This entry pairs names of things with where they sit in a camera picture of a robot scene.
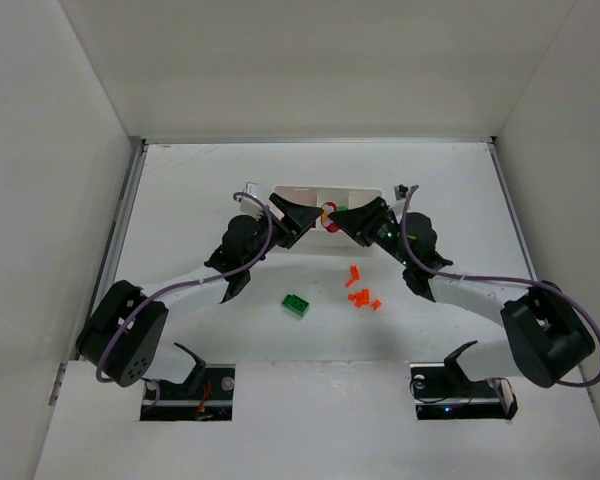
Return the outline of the red printed duplo brick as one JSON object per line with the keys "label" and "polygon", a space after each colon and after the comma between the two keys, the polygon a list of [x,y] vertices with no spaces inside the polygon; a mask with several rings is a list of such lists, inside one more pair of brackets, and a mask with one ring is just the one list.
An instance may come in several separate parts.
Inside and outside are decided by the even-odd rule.
{"label": "red printed duplo brick", "polygon": [[333,201],[326,201],[322,204],[321,208],[322,214],[320,217],[320,224],[322,228],[330,234],[337,233],[340,228],[338,224],[330,218],[330,215],[334,212],[346,211],[348,206],[346,204],[339,205]]}

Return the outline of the green duplo brick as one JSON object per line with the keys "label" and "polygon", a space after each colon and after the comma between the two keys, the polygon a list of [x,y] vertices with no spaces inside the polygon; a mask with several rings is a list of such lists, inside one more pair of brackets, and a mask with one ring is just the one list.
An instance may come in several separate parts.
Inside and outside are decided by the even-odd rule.
{"label": "green duplo brick", "polygon": [[287,294],[281,305],[300,318],[303,318],[310,308],[310,303],[308,301],[295,294]]}

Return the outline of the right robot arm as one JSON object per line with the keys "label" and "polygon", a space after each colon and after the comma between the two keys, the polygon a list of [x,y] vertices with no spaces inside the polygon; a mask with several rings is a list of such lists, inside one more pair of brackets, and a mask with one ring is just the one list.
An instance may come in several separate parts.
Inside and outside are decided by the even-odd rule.
{"label": "right robot arm", "polygon": [[330,214],[330,220],[363,247],[379,246],[404,268],[417,296],[459,307],[501,327],[505,342],[464,363],[469,378],[523,376],[549,388],[595,351],[595,342],[563,293],[546,282],[475,280],[436,250],[429,217],[398,217],[384,199]]}

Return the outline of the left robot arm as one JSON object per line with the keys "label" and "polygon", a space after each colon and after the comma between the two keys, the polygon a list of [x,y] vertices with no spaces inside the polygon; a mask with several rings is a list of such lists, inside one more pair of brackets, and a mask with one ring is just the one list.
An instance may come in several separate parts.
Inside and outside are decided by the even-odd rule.
{"label": "left robot arm", "polygon": [[323,213],[277,194],[267,203],[246,192],[233,197],[253,202],[256,210],[232,218],[200,266],[171,281],[141,287],[119,280],[107,290],[76,340],[77,352],[95,366],[99,382],[126,388],[147,381],[197,390],[205,364],[182,343],[163,339],[167,323],[237,297],[254,265],[275,247],[291,248]]}

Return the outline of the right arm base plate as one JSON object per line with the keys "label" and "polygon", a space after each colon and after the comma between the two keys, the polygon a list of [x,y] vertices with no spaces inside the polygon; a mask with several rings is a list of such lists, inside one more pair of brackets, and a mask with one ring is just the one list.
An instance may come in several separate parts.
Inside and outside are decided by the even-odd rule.
{"label": "right arm base plate", "polygon": [[410,374],[418,420],[511,421],[518,412],[515,390],[506,378],[471,381],[443,363],[414,363]]}

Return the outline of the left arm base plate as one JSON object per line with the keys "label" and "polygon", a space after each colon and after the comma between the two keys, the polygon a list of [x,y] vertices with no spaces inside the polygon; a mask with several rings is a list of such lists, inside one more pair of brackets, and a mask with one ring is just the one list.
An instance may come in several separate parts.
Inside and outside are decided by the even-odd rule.
{"label": "left arm base plate", "polygon": [[193,392],[183,385],[159,380],[146,385],[140,407],[145,422],[225,422],[233,417],[236,366],[210,364]]}

